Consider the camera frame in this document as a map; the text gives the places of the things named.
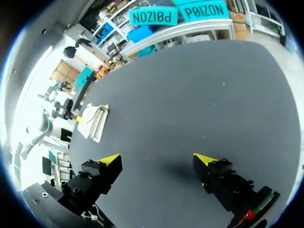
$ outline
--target table surface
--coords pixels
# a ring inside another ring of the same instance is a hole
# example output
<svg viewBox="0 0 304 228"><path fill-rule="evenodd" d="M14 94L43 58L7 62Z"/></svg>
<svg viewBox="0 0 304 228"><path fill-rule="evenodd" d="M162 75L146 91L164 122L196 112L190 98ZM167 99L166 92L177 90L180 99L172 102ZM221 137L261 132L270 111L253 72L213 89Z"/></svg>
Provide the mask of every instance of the table surface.
<svg viewBox="0 0 304 228"><path fill-rule="evenodd" d="M226 227L233 214L202 188L194 152L230 160L256 191L278 191L268 224L283 210L300 128L287 80L263 46L205 41L153 53L103 77L87 103L109 104L110 113L100 143L75 127L71 163L79 171L121 154L122 173L96 202L118 228Z"/></svg>

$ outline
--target shelf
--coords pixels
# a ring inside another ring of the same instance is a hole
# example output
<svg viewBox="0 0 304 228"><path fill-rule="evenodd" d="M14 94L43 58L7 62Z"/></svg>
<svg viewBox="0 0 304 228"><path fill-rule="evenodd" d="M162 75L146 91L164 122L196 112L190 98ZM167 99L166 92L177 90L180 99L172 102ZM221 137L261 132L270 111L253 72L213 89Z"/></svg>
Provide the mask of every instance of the shelf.
<svg viewBox="0 0 304 228"><path fill-rule="evenodd" d="M102 43L103 43L106 39L108 39L114 32L116 32L116 31L113 29L108 35L105 36L105 38L104 38L102 41L99 42L99 44L97 44L97 46L100 47L100 45L102 45Z"/></svg>
<svg viewBox="0 0 304 228"><path fill-rule="evenodd" d="M130 2L128 2L125 6L123 6L121 9L119 9L117 12L115 12L111 17L110 20L112 20L114 17L116 17L119 13L121 13L124 9L126 9L127 7L131 6L133 3L140 1L140 0L132 0Z"/></svg>

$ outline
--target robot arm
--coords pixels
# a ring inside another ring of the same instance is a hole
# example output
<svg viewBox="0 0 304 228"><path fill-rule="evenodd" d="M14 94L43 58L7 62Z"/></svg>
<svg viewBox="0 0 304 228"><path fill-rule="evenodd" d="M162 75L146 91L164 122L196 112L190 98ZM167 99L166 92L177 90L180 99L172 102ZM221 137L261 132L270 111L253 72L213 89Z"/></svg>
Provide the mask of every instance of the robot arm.
<svg viewBox="0 0 304 228"><path fill-rule="evenodd" d="M69 181L61 182L58 191L48 182L29 186L22 192L27 205L45 227L115 228L113 223L101 213L102 222L81 217L89 211L101 194L106 195L119 176L122 160L119 154L98 161L88 160L81 165L82 171Z"/></svg>

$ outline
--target white shelving unit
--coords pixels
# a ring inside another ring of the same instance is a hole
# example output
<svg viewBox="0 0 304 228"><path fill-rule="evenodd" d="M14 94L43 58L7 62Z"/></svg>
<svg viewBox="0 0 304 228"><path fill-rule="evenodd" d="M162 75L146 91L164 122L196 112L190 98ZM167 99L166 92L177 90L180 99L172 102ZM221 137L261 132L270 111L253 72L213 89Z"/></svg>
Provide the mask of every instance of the white shelving unit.
<svg viewBox="0 0 304 228"><path fill-rule="evenodd" d="M271 18L269 7L267 6L265 1L258 1L258 3L263 4L262 7L267 11L268 17L258 14L255 0L233 0L233 3L237 12L245 14L246 24L249 26L251 33L256 30L269 34L273 37L280 38L280 34L278 32L275 32L271 28L262 24L262 20L265 20L270 24L278 26L280 33L283 36L285 35L285 28L282 20L280 19L277 13L275 14L275 16L279 21L276 21Z"/></svg>
<svg viewBox="0 0 304 228"><path fill-rule="evenodd" d="M134 27L129 24L130 20L128 11L136 5L139 5L140 3L146 3L147 5L149 5L147 0L132 0L110 17L108 17L104 12L99 13L99 17L103 20L103 23L99 25L90 40L96 43L97 40L95 36L101 31L103 26L108 23L113 28L113 30L97 44L99 48L105 51L105 48L103 46L107 46L107 42L112 36L118 36L117 41L115 42L116 45L119 45L123 41L127 41L128 32L134 29ZM116 25L113 20L118 16L123 16L125 20L119 25Z"/></svg>

